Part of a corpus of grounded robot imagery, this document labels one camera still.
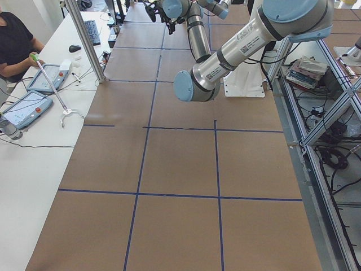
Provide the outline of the black keyboard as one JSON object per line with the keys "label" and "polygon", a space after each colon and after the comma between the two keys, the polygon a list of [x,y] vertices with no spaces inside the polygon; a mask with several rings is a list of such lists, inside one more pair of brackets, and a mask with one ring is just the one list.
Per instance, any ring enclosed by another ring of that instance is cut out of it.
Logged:
{"label": "black keyboard", "polygon": [[97,46],[101,44],[98,29],[95,20],[88,20],[83,22],[88,33],[92,45]]}

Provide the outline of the black computer mouse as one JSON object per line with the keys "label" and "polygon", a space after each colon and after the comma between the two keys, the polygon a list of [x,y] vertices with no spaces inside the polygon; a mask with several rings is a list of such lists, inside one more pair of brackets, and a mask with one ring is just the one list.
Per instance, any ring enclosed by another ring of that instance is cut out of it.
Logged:
{"label": "black computer mouse", "polygon": [[70,53],[75,53],[76,51],[79,51],[81,49],[82,49],[82,47],[80,45],[70,45],[68,48],[68,51]]}

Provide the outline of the reacher grabber stick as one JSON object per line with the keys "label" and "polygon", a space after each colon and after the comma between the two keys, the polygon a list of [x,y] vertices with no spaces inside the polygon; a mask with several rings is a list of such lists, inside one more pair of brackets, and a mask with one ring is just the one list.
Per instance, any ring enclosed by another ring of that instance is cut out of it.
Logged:
{"label": "reacher grabber stick", "polygon": [[69,116],[69,115],[71,115],[71,114],[73,114],[73,113],[74,113],[74,114],[78,114],[82,119],[84,119],[84,118],[85,118],[84,115],[83,115],[82,113],[80,113],[79,110],[68,108],[68,107],[65,105],[64,101],[63,101],[62,98],[60,97],[58,91],[55,89],[52,81],[50,80],[49,76],[47,75],[46,71],[44,70],[41,62],[39,61],[39,59],[38,59],[38,54],[30,54],[30,57],[38,64],[38,66],[39,66],[42,74],[44,75],[46,81],[48,82],[48,85],[49,85],[50,88],[53,90],[53,92],[54,92],[54,94],[56,95],[58,101],[60,102],[62,108],[64,109],[63,114],[62,114],[62,116],[61,116],[61,118],[60,118],[61,127],[64,128],[64,125],[65,125],[65,124],[64,124],[64,119],[65,119],[67,116]]}

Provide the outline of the stack of books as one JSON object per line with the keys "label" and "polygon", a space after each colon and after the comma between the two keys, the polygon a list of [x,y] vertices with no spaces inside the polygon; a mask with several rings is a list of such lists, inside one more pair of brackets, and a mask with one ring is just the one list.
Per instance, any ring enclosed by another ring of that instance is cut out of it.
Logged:
{"label": "stack of books", "polygon": [[314,89],[325,75],[328,66],[306,56],[295,60],[286,72],[285,79],[306,90]]}

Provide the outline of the seated person in black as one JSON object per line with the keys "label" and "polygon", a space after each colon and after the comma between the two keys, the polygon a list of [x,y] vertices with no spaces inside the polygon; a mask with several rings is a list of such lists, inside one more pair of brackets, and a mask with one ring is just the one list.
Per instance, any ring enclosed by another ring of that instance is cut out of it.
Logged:
{"label": "seated person in black", "polygon": [[1,78],[20,81],[29,67],[37,66],[31,55],[43,48],[44,44],[16,15],[1,11]]}

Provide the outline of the near blue teach pendant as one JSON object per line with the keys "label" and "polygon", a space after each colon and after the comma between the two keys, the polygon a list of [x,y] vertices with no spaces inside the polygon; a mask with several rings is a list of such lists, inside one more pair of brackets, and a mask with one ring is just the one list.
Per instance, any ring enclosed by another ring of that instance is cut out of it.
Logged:
{"label": "near blue teach pendant", "polygon": [[18,129],[24,129],[40,117],[53,105],[53,100],[46,95],[31,90],[9,108],[2,112],[1,131],[7,120]]}

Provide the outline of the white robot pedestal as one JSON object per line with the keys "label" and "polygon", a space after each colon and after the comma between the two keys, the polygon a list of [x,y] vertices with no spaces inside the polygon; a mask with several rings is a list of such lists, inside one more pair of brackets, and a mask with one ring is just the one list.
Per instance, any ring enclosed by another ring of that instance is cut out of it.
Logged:
{"label": "white robot pedestal", "polygon": [[230,64],[235,65],[236,61],[240,63],[223,78],[227,97],[265,96],[261,67],[257,63],[262,59],[263,49],[270,41],[257,12],[262,3],[254,1],[249,23],[222,46],[223,55]]}

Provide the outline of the aluminium frame post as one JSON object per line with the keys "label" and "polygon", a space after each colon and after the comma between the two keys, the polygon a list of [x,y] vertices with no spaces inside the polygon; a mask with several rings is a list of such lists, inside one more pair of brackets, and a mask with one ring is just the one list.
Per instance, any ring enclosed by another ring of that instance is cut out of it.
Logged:
{"label": "aluminium frame post", "polygon": [[86,27],[81,16],[81,12],[78,9],[78,5],[74,0],[65,0],[64,2],[74,22],[77,33],[85,49],[91,67],[93,68],[98,82],[101,84],[105,80],[105,75],[99,63],[99,59],[95,53],[94,47],[91,43],[90,37],[86,31]]}

